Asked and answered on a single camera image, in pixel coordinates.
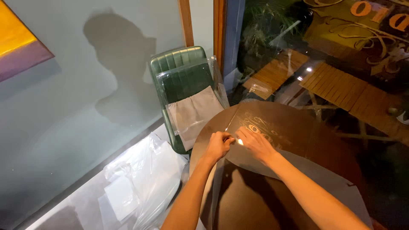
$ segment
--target canvas painting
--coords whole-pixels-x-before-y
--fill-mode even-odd
[[[0,0],[0,82],[53,57]]]

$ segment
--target wall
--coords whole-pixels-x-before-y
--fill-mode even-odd
[[[147,62],[183,46],[177,0],[5,0],[55,58],[0,83],[0,228],[161,117]]]
[[[203,47],[207,57],[213,56],[213,0],[190,0],[190,15],[195,45]]]

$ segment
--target hand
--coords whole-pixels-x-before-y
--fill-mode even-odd
[[[254,158],[265,165],[273,155],[279,154],[261,133],[254,133],[242,126],[236,131],[236,134]]]
[[[217,132],[213,133],[210,138],[210,142],[207,145],[204,157],[211,160],[216,164],[220,158],[224,157],[230,150],[230,144],[234,143],[236,139],[231,136],[230,133]]]

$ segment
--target green chair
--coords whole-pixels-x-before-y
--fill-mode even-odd
[[[186,71],[184,74],[180,72],[172,74],[163,82],[166,89],[165,92],[161,90],[161,87],[159,87],[159,82],[156,79],[156,75],[187,64],[192,64],[195,62],[200,63],[200,61],[203,61],[205,58],[206,54],[204,49],[200,46],[193,46],[160,54],[153,57],[150,61],[149,68],[151,71],[152,80],[155,84],[157,95],[159,97],[171,146],[175,152],[179,154],[190,154],[192,150],[190,149],[186,152],[180,136],[175,136],[168,112],[166,110],[164,94],[166,96],[167,103],[173,103],[193,96],[208,86],[212,86],[212,88],[214,88],[213,79],[209,77],[210,68],[207,63],[205,63],[199,68],[193,68]]]

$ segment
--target forearm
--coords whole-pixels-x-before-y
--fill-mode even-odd
[[[281,154],[272,154],[266,164],[280,177],[321,229],[369,229],[345,205],[300,172]]]
[[[192,176],[175,200],[161,230],[196,229],[207,178],[215,163],[214,160],[206,157],[198,161]]]

